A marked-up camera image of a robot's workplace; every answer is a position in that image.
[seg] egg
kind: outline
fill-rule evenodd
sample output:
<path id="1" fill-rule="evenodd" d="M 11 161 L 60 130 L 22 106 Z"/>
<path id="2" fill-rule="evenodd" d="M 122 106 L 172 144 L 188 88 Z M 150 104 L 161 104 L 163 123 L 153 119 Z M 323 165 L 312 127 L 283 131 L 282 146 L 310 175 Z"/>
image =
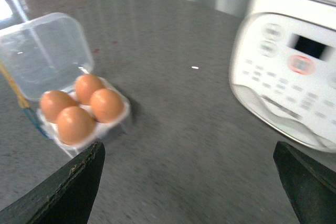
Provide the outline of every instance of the egg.
<path id="1" fill-rule="evenodd" d="M 43 93 L 39 105 L 46 120 L 50 123 L 56 123 L 57 116 L 63 109 L 78 104 L 67 93 L 60 90 L 50 90 Z"/>
<path id="2" fill-rule="evenodd" d="M 86 73 L 79 76 L 75 81 L 75 93 L 81 104 L 89 105 L 92 94 L 99 89 L 105 88 L 102 81 L 95 75 Z"/>
<path id="3" fill-rule="evenodd" d="M 85 140 L 94 131 L 96 123 L 86 110 L 72 106 L 59 113 L 56 124 L 61 142 L 74 145 Z"/>
<path id="4" fill-rule="evenodd" d="M 93 93 L 90 99 L 93 114 L 100 123 L 110 123 L 124 109 L 124 103 L 119 94 L 110 89 L 100 89 Z"/>

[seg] gray countertop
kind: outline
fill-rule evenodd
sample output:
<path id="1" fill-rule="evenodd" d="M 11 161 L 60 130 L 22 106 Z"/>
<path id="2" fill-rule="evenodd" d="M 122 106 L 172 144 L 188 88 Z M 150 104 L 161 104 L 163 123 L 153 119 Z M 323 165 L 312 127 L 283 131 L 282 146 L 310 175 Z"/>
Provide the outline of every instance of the gray countertop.
<path id="1" fill-rule="evenodd" d="M 129 133 L 104 141 L 89 223 L 298 223 L 273 161 L 277 141 L 336 170 L 334 154 L 286 139 L 232 94 L 240 19 L 185 0 L 5 1 L 13 15 L 1 28 L 51 12 L 78 19 L 93 73 L 131 100 Z M 34 129 L 2 76 L 0 89 L 3 209 L 69 158 Z"/>

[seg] egg carton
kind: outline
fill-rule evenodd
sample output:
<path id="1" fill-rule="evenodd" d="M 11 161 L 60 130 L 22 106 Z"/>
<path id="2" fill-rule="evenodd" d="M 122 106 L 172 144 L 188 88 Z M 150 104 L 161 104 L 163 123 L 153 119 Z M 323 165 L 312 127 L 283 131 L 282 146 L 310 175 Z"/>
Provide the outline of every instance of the egg carton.
<path id="1" fill-rule="evenodd" d="M 131 106 L 129 100 L 123 96 L 115 87 L 113 87 L 108 81 L 104 78 L 100 78 L 107 89 L 115 91 L 122 99 L 124 103 L 124 109 L 122 113 L 110 123 L 99 123 L 96 122 L 94 131 L 81 143 L 75 145 L 67 145 L 61 142 L 58 136 L 57 125 L 55 123 L 50 123 L 44 117 L 41 109 L 37 110 L 37 116 L 42 122 L 41 128 L 45 131 L 50 139 L 52 139 L 55 144 L 57 144 L 65 153 L 68 154 L 70 158 L 74 158 L 80 152 L 85 150 L 92 142 L 97 139 L 103 141 L 106 139 L 112 139 L 117 137 L 120 133 L 127 133 L 127 129 L 131 125 Z M 78 102 L 76 93 L 74 91 L 70 92 L 69 95 Z M 91 116 L 93 112 L 91 106 L 83 105 L 79 103 L 79 106 L 85 109 Z"/>

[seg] button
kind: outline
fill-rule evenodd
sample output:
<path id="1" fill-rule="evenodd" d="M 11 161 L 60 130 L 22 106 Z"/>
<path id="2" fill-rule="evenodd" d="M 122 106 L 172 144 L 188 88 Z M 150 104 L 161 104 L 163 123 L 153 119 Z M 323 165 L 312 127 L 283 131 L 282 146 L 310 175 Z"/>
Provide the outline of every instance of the button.
<path id="1" fill-rule="evenodd" d="M 264 27 L 262 34 L 266 39 L 279 41 L 282 38 L 282 31 L 283 29 L 281 26 L 273 23 L 268 23 Z"/>
<path id="2" fill-rule="evenodd" d="M 311 74 L 315 71 L 314 62 L 301 55 L 292 55 L 288 58 L 287 65 L 290 70 L 299 74 Z"/>
<path id="3" fill-rule="evenodd" d="M 262 41 L 260 43 L 260 53 L 267 57 L 274 57 L 277 52 L 277 46 L 270 41 Z"/>

